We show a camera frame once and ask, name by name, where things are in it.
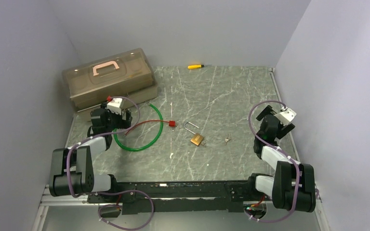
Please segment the green cable lock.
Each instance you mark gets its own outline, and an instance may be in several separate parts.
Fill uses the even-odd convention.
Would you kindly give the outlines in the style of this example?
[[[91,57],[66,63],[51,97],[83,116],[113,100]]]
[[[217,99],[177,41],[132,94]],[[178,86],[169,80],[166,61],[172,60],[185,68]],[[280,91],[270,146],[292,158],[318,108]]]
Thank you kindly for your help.
[[[116,144],[123,150],[125,151],[129,151],[129,152],[140,152],[140,151],[143,151],[145,149],[148,149],[149,147],[151,147],[154,143],[157,142],[157,140],[160,138],[162,132],[163,132],[163,127],[164,127],[164,123],[165,121],[163,120],[163,117],[162,117],[162,114],[161,112],[159,111],[159,109],[154,106],[153,104],[151,103],[148,103],[148,105],[155,110],[155,112],[157,113],[157,115],[159,116],[159,120],[147,120],[147,121],[143,121],[143,122],[140,122],[138,124],[136,124],[133,128],[131,128],[129,131],[126,132],[126,134],[128,134],[131,130],[133,130],[134,128],[138,127],[139,125],[142,125],[144,123],[147,123],[147,122],[159,122],[160,123],[160,127],[159,127],[159,131],[158,133],[156,134],[155,138],[148,144],[142,146],[142,147],[139,147],[139,148],[131,148],[131,147],[127,147],[125,146],[124,144],[122,144],[119,140],[118,140],[118,136],[117,134],[114,134],[113,135],[113,138],[114,138],[114,141],[116,142]]]

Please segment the red cable padlock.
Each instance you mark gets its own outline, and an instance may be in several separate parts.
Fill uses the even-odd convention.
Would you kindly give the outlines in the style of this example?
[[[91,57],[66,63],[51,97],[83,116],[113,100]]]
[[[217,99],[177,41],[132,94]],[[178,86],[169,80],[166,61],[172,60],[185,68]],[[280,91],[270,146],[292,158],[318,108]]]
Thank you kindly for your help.
[[[136,125],[134,125],[131,129],[129,129],[125,134],[124,134],[124,137],[126,137],[132,130],[134,130],[135,128],[139,127],[140,125],[143,125],[145,123],[150,123],[150,122],[159,122],[160,123],[160,128],[163,129],[164,127],[164,124],[168,124],[169,127],[171,128],[174,128],[177,126],[177,123],[176,121],[174,120],[169,120],[169,121],[166,121],[166,120],[156,120],[156,119],[153,119],[153,120],[146,120],[146,121],[142,121]]]

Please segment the bunch of small keys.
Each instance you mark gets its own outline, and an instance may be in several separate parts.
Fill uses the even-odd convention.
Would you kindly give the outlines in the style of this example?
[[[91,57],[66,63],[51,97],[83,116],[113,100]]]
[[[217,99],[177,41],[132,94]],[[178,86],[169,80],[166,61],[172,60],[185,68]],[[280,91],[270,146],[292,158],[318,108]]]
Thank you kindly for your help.
[[[226,137],[225,138],[225,145],[227,145],[228,144],[228,142],[229,141],[232,141],[233,139],[230,137],[230,136],[228,136],[228,137]]]

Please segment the brass padlock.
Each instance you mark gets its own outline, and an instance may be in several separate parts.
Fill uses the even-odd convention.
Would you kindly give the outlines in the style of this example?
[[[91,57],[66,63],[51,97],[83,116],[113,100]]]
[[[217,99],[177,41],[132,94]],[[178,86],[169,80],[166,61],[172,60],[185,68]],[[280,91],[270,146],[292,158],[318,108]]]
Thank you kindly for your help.
[[[188,125],[192,125],[193,127],[197,128],[197,129],[200,129],[199,126],[191,123],[191,122],[184,122],[183,124],[183,128],[186,129],[187,131],[191,132],[193,134],[193,137],[191,138],[191,143],[193,143],[194,145],[196,146],[200,146],[202,145],[202,142],[204,141],[204,136],[202,136],[201,134],[197,133],[197,132],[193,132],[192,130],[190,130],[187,126]]]

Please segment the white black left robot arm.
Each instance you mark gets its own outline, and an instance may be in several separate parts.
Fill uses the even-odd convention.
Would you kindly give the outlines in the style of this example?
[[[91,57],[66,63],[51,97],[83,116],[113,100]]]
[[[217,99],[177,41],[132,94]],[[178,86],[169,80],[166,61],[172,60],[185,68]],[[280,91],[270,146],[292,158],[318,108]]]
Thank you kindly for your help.
[[[119,188],[112,184],[112,175],[94,173],[93,158],[110,148],[110,132],[132,126],[131,111],[114,113],[97,108],[90,115],[92,125],[86,142],[79,143],[75,149],[67,147],[53,151],[49,191],[52,196],[71,195],[71,185],[75,195],[100,192],[105,201],[113,202],[119,196]]]

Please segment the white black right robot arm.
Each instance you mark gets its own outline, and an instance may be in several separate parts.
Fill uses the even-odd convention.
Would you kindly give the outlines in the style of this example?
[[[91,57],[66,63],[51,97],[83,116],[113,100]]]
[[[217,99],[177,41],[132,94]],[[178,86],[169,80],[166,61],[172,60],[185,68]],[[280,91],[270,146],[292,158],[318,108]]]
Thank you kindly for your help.
[[[316,208],[317,198],[314,168],[285,153],[277,142],[295,128],[292,123],[295,116],[288,107],[277,112],[267,105],[256,117],[261,124],[253,133],[253,150],[275,173],[273,176],[256,175],[254,182],[247,185],[246,193],[252,200],[265,194],[278,209],[311,213]]]

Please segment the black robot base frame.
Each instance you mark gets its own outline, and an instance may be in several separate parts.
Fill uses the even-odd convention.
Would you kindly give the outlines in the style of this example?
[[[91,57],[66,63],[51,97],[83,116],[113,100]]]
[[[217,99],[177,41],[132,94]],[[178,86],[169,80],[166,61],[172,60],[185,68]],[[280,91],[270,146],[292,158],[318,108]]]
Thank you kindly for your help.
[[[243,212],[265,205],[269,196],[254,189],[252,180],[117,182],[107,192],[88,196],[89,204],[121,206],[124,215],[155,212]]]

